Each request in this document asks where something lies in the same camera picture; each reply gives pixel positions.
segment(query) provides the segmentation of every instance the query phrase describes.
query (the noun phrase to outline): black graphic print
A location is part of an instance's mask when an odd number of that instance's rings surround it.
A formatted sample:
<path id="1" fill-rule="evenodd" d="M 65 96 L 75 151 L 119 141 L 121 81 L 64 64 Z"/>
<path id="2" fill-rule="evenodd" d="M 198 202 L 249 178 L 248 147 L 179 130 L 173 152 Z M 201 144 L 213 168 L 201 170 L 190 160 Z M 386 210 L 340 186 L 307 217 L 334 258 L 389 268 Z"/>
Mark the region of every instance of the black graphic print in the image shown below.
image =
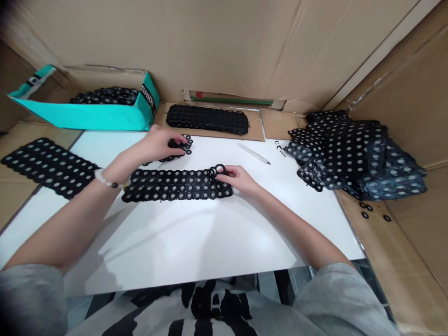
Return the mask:
<path id="1" fill-rule="evenodd" d="M 224 297 L 220 300 L 218 293 L 213 295 L 216 283 L 216 280 L 209 280 L 202 287 L 195 283 L 186 283 L 133 291 L 135 297 L 131 302 L 136 306 L 136 309 L 112 325 L 103 335 L 132 335 L 137 327 L 135 319 L 145 309 L 157 299 L 170 296 L 174 291 L 180 289 L 182 305 L 186 309 L 190 307 L 191 313 L 196 319 L 195 335 L 213 335 L 213 321 L 216 320 L 227 324 L 236 336 L 256 336 L 255 330 L 247 323 L 248 320 L 252 319 L 252 316 L 246 294 L 233 294 L 226 289 Z M 171 322 L 168 336 L 181 335 L 183 326 L 183 319 Z"/>

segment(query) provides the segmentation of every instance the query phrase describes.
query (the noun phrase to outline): forearm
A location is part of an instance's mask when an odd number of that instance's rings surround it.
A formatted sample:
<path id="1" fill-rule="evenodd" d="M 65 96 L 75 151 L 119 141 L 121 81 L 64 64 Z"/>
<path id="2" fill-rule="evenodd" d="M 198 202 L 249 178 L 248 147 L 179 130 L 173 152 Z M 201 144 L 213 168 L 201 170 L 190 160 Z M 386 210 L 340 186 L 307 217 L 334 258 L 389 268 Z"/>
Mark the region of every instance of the forearm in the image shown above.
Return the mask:
<path id="1" fill-rule="evenodd" d="M 135 167 L 120 154 L 104 171 L 107 181 L 125 183 Z M 70 202 L 41 226 L 5 266 L 44 264 L 65 272 L 83 254 L 95 235 L 120 189 L 94 179 Z"/>
<path id="2" fill-rule="evenodd" d="M 250 194 L 262 205 L 294 248 L 311 266 L 319 269 L 336 262 L 353 266 L 332 242 L 271 193 L 259 187 Z"/>

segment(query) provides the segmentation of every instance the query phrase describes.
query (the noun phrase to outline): white pen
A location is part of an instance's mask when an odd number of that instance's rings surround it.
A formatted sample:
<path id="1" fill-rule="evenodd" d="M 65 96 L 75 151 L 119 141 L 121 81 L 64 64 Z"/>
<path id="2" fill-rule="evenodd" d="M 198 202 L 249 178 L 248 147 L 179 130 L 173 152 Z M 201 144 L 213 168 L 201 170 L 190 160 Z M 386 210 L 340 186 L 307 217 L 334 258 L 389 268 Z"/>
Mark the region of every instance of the white pen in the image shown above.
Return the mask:
<path id="1" fill-rule="evenodd" d="M 253 156 L 255 156 L 257 159 L 259 159 L 260 161 L 263 161 L 264 163 L 267 164 L 271 164 L 268 160 L 266 160 L 263 156 L 261 156 L 260 154 L 254 152 L 253 150 L 247 148 L 245 145 L 243 145 L 241 142 L 237 143 L 238 146 L 240 146 L 242 149 L 244 149 L 246 152 L 252 154 Z"/>

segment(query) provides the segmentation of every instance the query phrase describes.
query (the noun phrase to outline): black ring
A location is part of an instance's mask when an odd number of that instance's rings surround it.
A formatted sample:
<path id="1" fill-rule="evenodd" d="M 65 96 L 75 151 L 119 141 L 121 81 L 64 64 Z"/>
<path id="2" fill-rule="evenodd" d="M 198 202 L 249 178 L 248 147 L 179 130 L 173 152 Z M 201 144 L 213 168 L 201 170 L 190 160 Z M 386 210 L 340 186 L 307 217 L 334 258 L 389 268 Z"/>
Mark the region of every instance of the black ring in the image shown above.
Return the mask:
<path id="1" fill-rule="evenodd" d="M 222 172 L 218 172 L 218 167 L 222 167 L 223 168 L 223 171 Z M 217 164 L 216 166 L 215 166 L 215 170 L 216 170 L 216 174 L 227 174 L 227 172 L 225 171 L 225 167 L 224 167 L 224 165 L 222 165 L 222 164 Z"/>

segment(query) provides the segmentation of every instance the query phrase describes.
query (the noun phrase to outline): white tabletop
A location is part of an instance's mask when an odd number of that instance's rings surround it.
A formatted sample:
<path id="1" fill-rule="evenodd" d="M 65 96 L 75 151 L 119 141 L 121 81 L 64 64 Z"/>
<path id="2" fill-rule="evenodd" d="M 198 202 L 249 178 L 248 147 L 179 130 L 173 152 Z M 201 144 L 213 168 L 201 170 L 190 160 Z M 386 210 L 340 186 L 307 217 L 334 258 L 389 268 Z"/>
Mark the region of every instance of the white tabletop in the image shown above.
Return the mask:
<path id="1" fill-rule="evenodd" d="M 144 136 L 139 132 L 86 131 L 72 152 L 100 167 Z M 143 169 L 243 166 L 265 189 L 308 221 L 346 256 L 364 254 L 335 193 L 316 192 L 296 175 L 297 163 L 274 140 L 243 141 L 266 157 L 262 163 L 240 140 L 192 137 L 192 154 Z M 280 140 L 282 147 L 286 141 Z M 65 294 L 91 295 L 259 273 L 304 263 L 254 201 L 237 191 L 216 200 L 124 203 L 122 193 L 106 215 L 107 227 L 65 276 Z M 0 267 L 67 200 L 48 188 L 36 193 L 0 236 Z"/>

